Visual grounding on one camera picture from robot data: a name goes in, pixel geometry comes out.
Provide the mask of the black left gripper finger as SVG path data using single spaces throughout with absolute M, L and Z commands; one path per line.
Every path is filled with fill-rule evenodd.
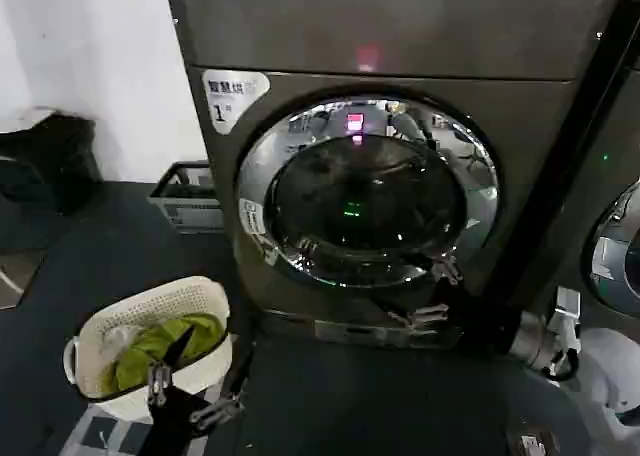
M 171 343 L 163 358 L 148 368 L 148 405 L 165 405 L 166 391 L 173 385 L 172 374 L 180 366 L 181 356 L 186 349 L 194 326 L 190 326 L 176 341 Z
M 193 427 L 217 427 L 234 419 L 245 409 L 243 398 L 249 380 L 256 344 L 251 343 L 232 374 L 228 389 L 218 400 L 203 409 L 194 411 L 189 419 Z

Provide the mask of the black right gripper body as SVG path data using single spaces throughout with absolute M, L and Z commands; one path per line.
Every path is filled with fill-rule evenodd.
M 520 328 L 521 309 L 469 293 L 464 284 L 440 279 L 434 300 L 447 306 L 447 321 L 462 331 L 460 344 L 477 351 L 508 352 Z

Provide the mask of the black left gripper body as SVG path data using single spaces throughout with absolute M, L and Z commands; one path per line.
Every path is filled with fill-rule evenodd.
M 179 388 L 166 388 L 162 403 L 155 398 L 149 407 L 152 426 L 139 456 L 184 455 L 193 435 L 191 414 L 203 408 L 203 399 Z

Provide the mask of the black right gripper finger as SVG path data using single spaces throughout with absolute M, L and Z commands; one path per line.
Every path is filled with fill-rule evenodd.
M 463 280 L 453 255 L 428 256 L 423 253 L 408 253 L 402 256 L 402 260 L 428 272 L 434 281 L 444 279 L 451 286 L 457 286 Z
M 446 303 L 409 309 L 400 303 L 380 297 L 369 297 L 368 300 L 389 320 L 385 324 L 385 328 L 402 334 L 432 334 L 436 331 L 437 325 L 448 321 L 448 305 Z

